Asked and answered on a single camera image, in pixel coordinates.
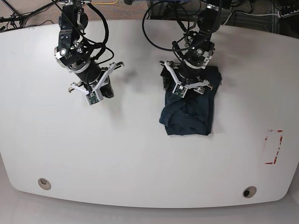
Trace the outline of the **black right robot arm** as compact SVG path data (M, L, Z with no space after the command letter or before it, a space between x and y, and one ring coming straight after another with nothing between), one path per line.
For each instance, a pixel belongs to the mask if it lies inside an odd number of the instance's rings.
M109 51L114 57L114 52L106 46L109 38L109 28L104 15L93 6L90 0L59 0L55 3L61 11L59 17L59 39L55 48L55 59L69 72L74 73L79 79L78 87L83 86L88 95L93 95L93 89L104 76L107 68L102 68L102 63L97 62L105 51ZM88 25L88 16L84 5L87 5L102 20L104 25L104 39L95 42L85 37L84 30Z

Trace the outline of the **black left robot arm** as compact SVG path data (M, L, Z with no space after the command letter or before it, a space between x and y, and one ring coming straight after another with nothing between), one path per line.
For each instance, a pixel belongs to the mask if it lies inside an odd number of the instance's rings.
M210 81L200 77L201 72L213 57L215 48L211 42L211 36L220 25L222 9L229 9L230 0L206 0L206 9L199 15L193 16L193 25L185 28L182 22L180 27L184 30L186 53L183 53L178 42L172 43L172 49L176 50L179 63L174 61L160 61L159 63L169 73L163 75L164 89L173 86L172 93L183 98L188 90L203 94L205 88L213 89Z

